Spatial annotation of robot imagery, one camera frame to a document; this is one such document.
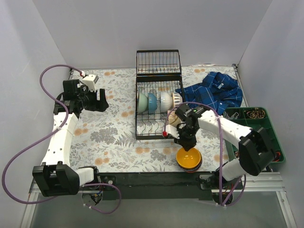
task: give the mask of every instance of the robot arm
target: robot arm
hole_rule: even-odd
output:
[[[43,196],[74,195],[85,183],[99,182],[95,166],[70,168],[70,147],[73,132],[83,109],[104,112],[108,108],[105,90],[96,90],[98,76],[88,75],[79,79],[63,82],[63,102],[69,110],[65,125],[51,137],[47,153],[40,166],[33,168],[33,177]],[[63,122],[66,112],[62,106],[55,104],[54,127]]]
[[[196,145],[195,134],[199,128],[218,135],[217,118],[220,118],[223,138],[239,149],[239,159],[223,165],[223,184],[247,173],[257,176],[276,157],[266,129],[262,127],[252,129],[222,116],[216,117],[212,110],[203,106],[191,109],[186,104],[182,104],[175,113],[184,123],[177,128],[167,125],[166,132],[171,134],[175,138],[174,141],[186,151]]]

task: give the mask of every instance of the gray wall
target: gray wall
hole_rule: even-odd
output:
[[[33,0],[62,56],[134,67],[136,50],[180,50],[182,65],[238,63],[271,0]]]
[[[264,106],[286,155],[281,173],[298,227],[304,227],[304,2],[273,0],[240,64],[250,106]]]
[[[40,88],[39,75],[64,60],[31,0],[0,1],[0,28],[2,173],[13,155],[52,130],[54,103]],[[46,88],[58,94],[67,75],[66,69],[54,69],[45,77]],[[8,188],[17,197],[27,200],[32,167],[41,163],[47,147],[41,143],[9,168]],[[0,187],[0,227],[19,227],[24,209]]]

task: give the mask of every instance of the floral tablecloth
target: floral tablecloth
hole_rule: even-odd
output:
[[[232,67],[182,67],[184,87],[201,82],[210,71],[236,79]],[[100,77],[97,87],[106,90],[109,108],[81,113],[71,145],[71,167],[96,165],[100,172],[182,171],[175,160],[180,146],[173,140],[135,139],[135,68],[85,72]],[[79,73],[72,78],[79,78]],[[202,129],[196,136],[203,159],[199,170],[214,171],[219,167],[219,138]],[[225,143],[223,161],[228,161]]]

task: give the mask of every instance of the blue cloth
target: blue cloth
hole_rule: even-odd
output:
[[[186,101],[199,102],[214,108],[222,115],[228,107],[240,107],[243,92],[238,81],[227,74],[210,72],[202,81],[184,88]]]

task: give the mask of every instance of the dish rack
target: dish rack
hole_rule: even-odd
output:
[[[136,112],[135,138],[138,140],[164,139],[163,127],[167,113],[161,113],[161,92],[171,95],[176,89],[182,89],[181,62],[178,50],[138,50],[136,55]],[[154,113],[137,113],[139,93],[153,93],[157,100]]]

